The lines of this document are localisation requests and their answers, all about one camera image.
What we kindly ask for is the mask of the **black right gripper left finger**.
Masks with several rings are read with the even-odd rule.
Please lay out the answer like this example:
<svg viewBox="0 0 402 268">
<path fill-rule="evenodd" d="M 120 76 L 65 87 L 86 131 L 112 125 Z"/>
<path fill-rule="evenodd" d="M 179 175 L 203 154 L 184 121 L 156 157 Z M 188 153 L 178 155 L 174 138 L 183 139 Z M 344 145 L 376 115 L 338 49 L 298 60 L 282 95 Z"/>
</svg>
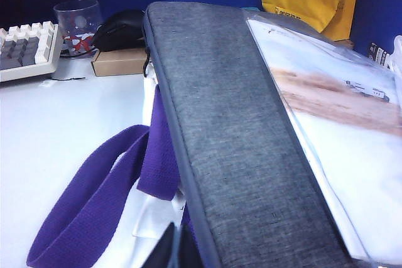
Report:
<svg viewBox="0 0 402 268">
<path fill-rule="evenodd" d="M 150 268 L 176 267 L 178 250 L 178 229 L 171 222 L 154 249 L 146 259 L 146 266 Z"/>
</svg>

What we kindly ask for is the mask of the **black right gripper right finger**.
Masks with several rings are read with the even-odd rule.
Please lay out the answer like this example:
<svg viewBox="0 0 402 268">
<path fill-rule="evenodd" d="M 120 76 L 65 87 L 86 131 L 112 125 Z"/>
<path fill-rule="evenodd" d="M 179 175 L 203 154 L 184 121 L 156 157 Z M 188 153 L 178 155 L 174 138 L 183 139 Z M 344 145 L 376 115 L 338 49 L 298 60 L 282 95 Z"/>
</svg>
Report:
<svg viewBox="0 0 402 268">
<path fill-rule="evenodd" d="M 188 225 L 184 225 L 181 232 L 181 267 L 204 268 L 198 247 Z"/>
</svg>

